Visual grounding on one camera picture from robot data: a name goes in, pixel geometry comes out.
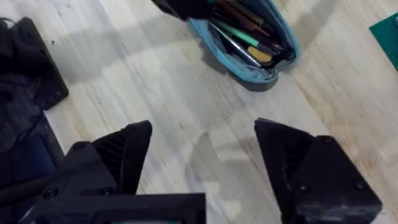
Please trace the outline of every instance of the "black mount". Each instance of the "black mount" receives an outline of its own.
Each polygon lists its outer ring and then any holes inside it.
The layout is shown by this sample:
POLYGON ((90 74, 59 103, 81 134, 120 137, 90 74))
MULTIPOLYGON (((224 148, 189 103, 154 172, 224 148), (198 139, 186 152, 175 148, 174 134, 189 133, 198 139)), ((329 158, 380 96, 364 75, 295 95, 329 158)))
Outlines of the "black mount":
POLYGON ((381 201, 331 136, 256 121, 269 180, 284 224, 369 224, 381 201))
POLYGON ((75 143, 24 223, 206 223, 205 194, 136 195, 148 121, 75 143))
MULTIPOLYGON (((0 75, 28 77, 34 103, 48 110, 68 96, 68 88, 32 20, 25 17, 11 28, 5 21, 0 21, 0 75)), ((12 100, 8 92, 0 95, 2 102, 12 100)))

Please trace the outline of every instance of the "black plastic bracket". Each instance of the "black plastic bracket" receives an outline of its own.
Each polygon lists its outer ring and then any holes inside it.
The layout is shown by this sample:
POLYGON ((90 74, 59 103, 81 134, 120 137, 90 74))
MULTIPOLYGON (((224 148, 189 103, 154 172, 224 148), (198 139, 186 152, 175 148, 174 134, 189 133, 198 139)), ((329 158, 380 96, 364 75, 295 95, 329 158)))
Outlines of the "black plastic bracket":
POLYGON ((22 223, 206 223, 205 194, 136 195, 148 121, 75 143, 22 223))
POLYGON ((382 204, 338 142, 258 119, 255 130, 284 224, 371 223, 382 204))
POLYGON ((68 88, 33 21, 25 17, 10 29, 0 23, 0 73, 29 77, 31 97, 42 110, 66 98, 68 88))

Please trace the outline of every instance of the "screw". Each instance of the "screw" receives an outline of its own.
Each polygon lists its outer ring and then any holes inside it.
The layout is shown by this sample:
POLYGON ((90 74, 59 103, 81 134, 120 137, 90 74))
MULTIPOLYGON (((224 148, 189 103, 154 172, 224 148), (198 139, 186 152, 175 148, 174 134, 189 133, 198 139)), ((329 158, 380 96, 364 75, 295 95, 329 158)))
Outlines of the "screw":
POLYGON ((365 190, 366 189, 366 184, 363 181, 357 180, 354 182, 354 186, 358 190, 365 190))
POLYGON ((333 138, 327 136, 327 137, 324 137, 324 138, 323 138, 323 141, 324 141, 325 143, 332 143, 332 142, 333 142, 333 138))
POLYGON ((81 151, 86 147, 84 143, 76 143, 73 147, 75 151, 81 151))
POLYGON ((298 189, 303 193, 308 193, 311 190, 308 184, 299 184, 298 189))
POLYGON ((113 194, 113 188, 105 187, 105 188, 100 190, 99 194, 100 195, 111 195, 111 194, 113 194))
POLYGON ((58 188, 48 189, 48 191, 44 192, 43 198, 49 200, 57 195, 58 195, 58 188))

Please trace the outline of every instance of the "wood grain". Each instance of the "wood grain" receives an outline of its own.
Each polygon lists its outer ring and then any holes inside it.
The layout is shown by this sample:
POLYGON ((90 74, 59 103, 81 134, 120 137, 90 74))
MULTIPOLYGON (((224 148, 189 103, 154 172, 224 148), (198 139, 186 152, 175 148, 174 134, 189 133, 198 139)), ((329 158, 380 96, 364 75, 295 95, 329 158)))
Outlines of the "wood grain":
POLYGON ((398 223, 398 73, 368 30, 398 1, 275 3, 303 55, 265 93, 149 0, 2 0, 0 13, 34 20, 70 89, 46 112, 65 152, 152 122, 140 192, 206 192, 208 223, 280 223, 253 131, 264 117, 334 135, 384 203, 375 223, 398 223))

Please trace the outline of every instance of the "pencil case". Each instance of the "pencil case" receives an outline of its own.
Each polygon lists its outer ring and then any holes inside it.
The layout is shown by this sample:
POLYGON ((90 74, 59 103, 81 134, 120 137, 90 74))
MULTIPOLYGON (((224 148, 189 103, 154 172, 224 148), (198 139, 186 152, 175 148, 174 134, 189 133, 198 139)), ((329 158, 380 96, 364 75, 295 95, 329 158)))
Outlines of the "pencil case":
POLYGON ((289 56, 267 68, 252 67, 229 54, 221 37, 206 19, 190 19, 189 23, 203 39, 214 56, 233 74, 233 77, 251 91, 266 91, 272 88, 281 70, 294 63, 300 55, 300 46, 272 0, 241 0, 258 16, 263 17, 277 32, 281 44, 289 51, 289 56))

